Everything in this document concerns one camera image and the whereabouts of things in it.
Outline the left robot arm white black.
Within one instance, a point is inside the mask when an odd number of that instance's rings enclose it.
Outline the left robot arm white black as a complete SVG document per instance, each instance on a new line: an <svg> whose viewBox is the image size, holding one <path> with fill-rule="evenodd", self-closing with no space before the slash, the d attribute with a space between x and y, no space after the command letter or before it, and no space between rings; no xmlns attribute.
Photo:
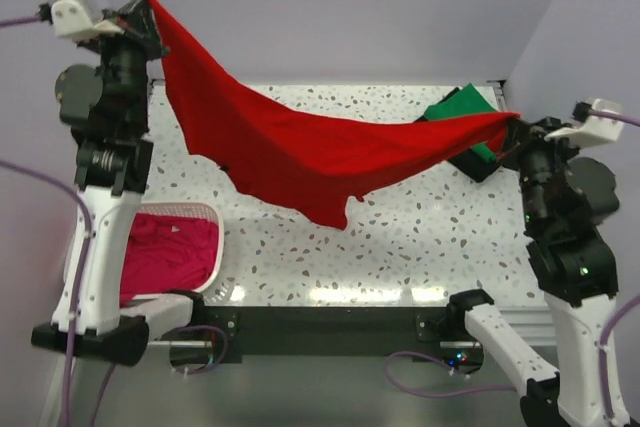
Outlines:
<svg viewBox="0 0 640 427"><path fill-rule="evenodd" d="M44 6L57 36L96 53L55 82L59 118L77 145L72 195L78 217L63 292L50 321L33 328L35 347L69 357L134 366L150 341L175 330L185 339L207 327L198 293L171 290L121 308L129 234L146 191L153 144L148 127L147 64L167 55L149 0L95 12L80 0Z"/></svg>

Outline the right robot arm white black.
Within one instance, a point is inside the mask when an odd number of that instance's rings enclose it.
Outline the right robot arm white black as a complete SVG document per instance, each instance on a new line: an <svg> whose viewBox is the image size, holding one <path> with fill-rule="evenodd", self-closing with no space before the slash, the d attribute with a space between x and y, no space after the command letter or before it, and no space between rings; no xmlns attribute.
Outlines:
<svg viewBox="0 0 640 427"><path fill-rule="evenodd" d="M528 426L635 426L621 393L612 330L618 308L616 259L599 225L620 202L603 163L581 155L615 141L619 126L590 134L555 118L513 119L499 162L519 174L529 263L556 334L559 364L542 359L482 289L450 297L443 327L472 337L519 395Z"/></svg>

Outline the red t shirt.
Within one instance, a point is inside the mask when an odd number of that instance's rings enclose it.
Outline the red t shirt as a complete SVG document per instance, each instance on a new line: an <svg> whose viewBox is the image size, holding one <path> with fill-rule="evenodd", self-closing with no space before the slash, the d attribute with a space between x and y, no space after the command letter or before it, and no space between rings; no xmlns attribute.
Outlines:
<svg viewBox="0 0 640 427"><path fill-rule="evenodd" d="M223 168L236 190L343 230L346 205L479 143L501 148L513 112L403 124L288 108L227 73L158 0L168 100L187 150Z"/></svg>

